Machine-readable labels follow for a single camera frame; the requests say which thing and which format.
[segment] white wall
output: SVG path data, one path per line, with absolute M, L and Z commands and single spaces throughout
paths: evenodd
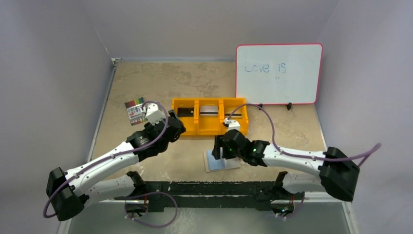
M 0 233 L 56 233 L 48 174 L 87 158 L 111 60 L 82 4 L 0 0 Z
M 112 58 L 234 59 L 241 43 L 313 42 L 338 0 L 84 0 Z
M 361 168 L 354 207 L 363 233 L 413 233 L 413 1 L 341 0 L 324 44 L 316 105 L 327 145 Z

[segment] whiteboard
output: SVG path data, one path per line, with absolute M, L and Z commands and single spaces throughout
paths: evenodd
M 255 104 L 310 104 L 317 100 L 323 46 L 239 45 L 236 97 Z

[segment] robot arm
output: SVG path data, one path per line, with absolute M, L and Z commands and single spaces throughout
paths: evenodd
M 58 220 L 72 218 L 85 206 L 96 202 L 132 194 L 139 189 L 139 183 L 142 181 L 137 173 L 102 180 L 122 168 L 166 151 L 168 143 L 175 142 L 186 131 L 173 110 L 169 111 L 169 117 L 166 117 L 156 104 L 148 105 L 144 111 L 149 121 L 145 124 L 144 130 L 134 132 L 113 150 L 84 165 L 67 171 L 59 167 L 50 172 L 46 194 L 49 198 L 54 194 L 51 204 Z M 159 136 L 166 123 L 165 132 Z M 56 192 L 64 183 L 66 185 Z
M 268 141 L 250 141 L 239 132 L 240 125 L 235 120 L 225 119 L 228 127 L 224 135 L 215 137 L 212 154 L 216 160 L 221 158 L 241 158 L 252 166 L 285 167 L 301 172 L 300 174 L 281 172 L 277 177 L 279 189 L 287 193 L 327 192 L 334 198 L 352 201 L 356 189 L 359 167 L 352 161 L 329 162 L 315 158 L 346 158 L 339 149 L 329 147 L 323 151 L 301 151 L 280 147 L 280 150 Z M 310 156 L 313 159 L 286 156 L 282 152 Z

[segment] orange compartment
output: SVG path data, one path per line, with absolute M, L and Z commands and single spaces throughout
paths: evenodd
M 235 108 L 239 107 L 240 105 L 245 103 L 245 98 L 235 98 L 235 97 L 228 97 L 228 98 L 223 98 L 223 120 L 227 118 L 226 114 L 231 113 Z M 231 119 L 234 119 L 240 123 L 240 132 L 243 135 L 246 135 L 248 133 L 248 115 L 246 111 L 246 106 L 241 107 L 236 114 L 241 114 L 240 117 L 231 117 Z M 222 127 L 222 134 L 226 133 L 227 128 Z
M 198 127 L 196 135 L 198 136 L 214 136 L 222 132 L 222 100 L 220 98 L 200 98 L 198 99 Z M 201 114 L 201 108 L 204 106 L 217 107 L 218 113 L 216 116 L 204 116 Z
M 182 134 L 182 136 L 194 136 L 196 135 L 196 122 L 198 121 L 198 100 L 194 98 L 174 98 L 172 100 L 172 109 L 178 114 L 178 108 L 194 108 L 193 116 L 191 117 L 179 117 L 179 119 L 183 122 L 185 128 L 187 129 L 186 132 Z

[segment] orange bin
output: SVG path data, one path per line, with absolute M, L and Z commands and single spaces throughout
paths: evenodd
M 179 117 L 183 122 L 186 132 L 182 136 L 194 136 L 196 135 L 196 122 L 198 122 L 197 108 L 198 100 L 194 98 L 174 98 L 172 100 L 172 109 L 175 113 L 178 113 L 178 108 L 193 108 L 193 116 Z
M 226 132 L 223 125 L 225 114 L 231 113 L 235 108 L 245 103 L 245 98 L 174 98 L 172 100 L 172 109 L 179 115 L 180 120 L 184 123 L 187 131 L 183 136 L 200 136 L 213 137 Z M 193 116 L 182 115 L 178 108 L 193 108 Z M 218 113 L 200 114 L 200 109 L 209 110 L 218 109 Z M 240 108 L 231 119 L 237 120 L 244 135 L 248 133 L 248 115 L 246 106 Z

